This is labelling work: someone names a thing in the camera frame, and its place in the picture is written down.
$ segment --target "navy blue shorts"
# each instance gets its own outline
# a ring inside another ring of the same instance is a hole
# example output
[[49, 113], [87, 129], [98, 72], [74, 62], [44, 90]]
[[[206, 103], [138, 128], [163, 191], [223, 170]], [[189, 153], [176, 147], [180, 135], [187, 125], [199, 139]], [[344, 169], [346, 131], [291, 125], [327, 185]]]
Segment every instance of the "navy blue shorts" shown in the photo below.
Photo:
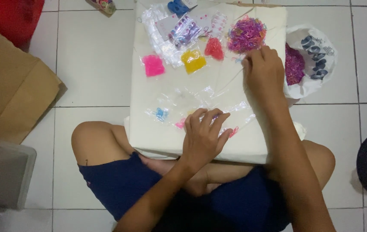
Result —
[[[143, 164], [137, 152], [127, 160], [79, 166], [88, 187], [118, 221], [161, 176]], [[198, 198], [236, 224], [240, 231], [282, 231], [290, 223], [279, 184], [263, 166], [245, 177], [222, 184]]]

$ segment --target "white tile floor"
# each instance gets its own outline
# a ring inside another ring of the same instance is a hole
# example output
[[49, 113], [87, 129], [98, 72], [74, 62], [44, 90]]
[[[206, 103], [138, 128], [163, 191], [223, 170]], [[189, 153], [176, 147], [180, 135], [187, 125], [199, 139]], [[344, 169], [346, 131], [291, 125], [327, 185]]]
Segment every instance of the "white tile floor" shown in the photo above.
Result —
[[[355, 172], [358, 148], [367, 137], [367, 7], [362, 7], [367, 0], [264, 2], [290, 5], [288, 25], [313, 24], [339, 51], [334, 78], [291, 114], [308, 128], [307, 139], [335, 154], [336, 168], [323, 193], [337, 231], [367, 232], [367, 192]], [[115, 3], [122, 10], [106, 18], [84, 0], [46, 0], [30, 53], [69, 90], [24, 141], [38, 153], [26, 210], [0, 213], [0, 232], [112, 229], [113, 217], [77, 171], [70, 135], [80, 122], [122, 124], [129, 114], [134, 2]]]

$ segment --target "red object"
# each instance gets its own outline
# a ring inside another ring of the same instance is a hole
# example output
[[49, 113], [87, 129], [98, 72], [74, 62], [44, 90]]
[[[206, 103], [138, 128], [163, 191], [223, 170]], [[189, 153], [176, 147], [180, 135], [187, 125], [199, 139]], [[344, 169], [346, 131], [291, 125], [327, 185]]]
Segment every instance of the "red object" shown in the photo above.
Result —
[[211, 55], [216, 60], [223, 60], [222, 45], [218, 38], [210, 38], [208, 40], [205, 55]]
[[0, 0], [0, 34], [16, 47], [30, 41], [44, 0]]

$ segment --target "white plastic bag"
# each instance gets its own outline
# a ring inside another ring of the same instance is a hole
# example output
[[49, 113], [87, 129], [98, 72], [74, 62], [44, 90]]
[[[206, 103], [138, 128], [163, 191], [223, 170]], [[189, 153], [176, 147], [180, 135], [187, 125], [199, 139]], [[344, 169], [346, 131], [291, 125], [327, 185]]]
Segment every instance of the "white plastic bag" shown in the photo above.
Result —
[[305, 76], [295, 85], [287, 85], [285, 79], [284, 94], [287, 98], [303, 98], [330, 80], [338, 52], [323, 32], [309, 24], [287, 28], [286, 39], [287, 44], [304, 57]]

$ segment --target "foot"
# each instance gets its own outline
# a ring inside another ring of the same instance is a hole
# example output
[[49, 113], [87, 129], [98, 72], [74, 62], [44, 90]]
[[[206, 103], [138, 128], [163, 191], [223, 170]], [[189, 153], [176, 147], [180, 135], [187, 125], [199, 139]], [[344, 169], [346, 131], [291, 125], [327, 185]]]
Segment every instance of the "foot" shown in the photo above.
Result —
[[[177, 162], [176, 160], [150, 159], [140, 154], [139, 157], [143, 164], [162, 176], [168, 173]], [[208, 184], [208, 174], [203, 168], [185, 184], [184, 189], [191, 195], [199, 197], [212, 192], [220, 185]]]

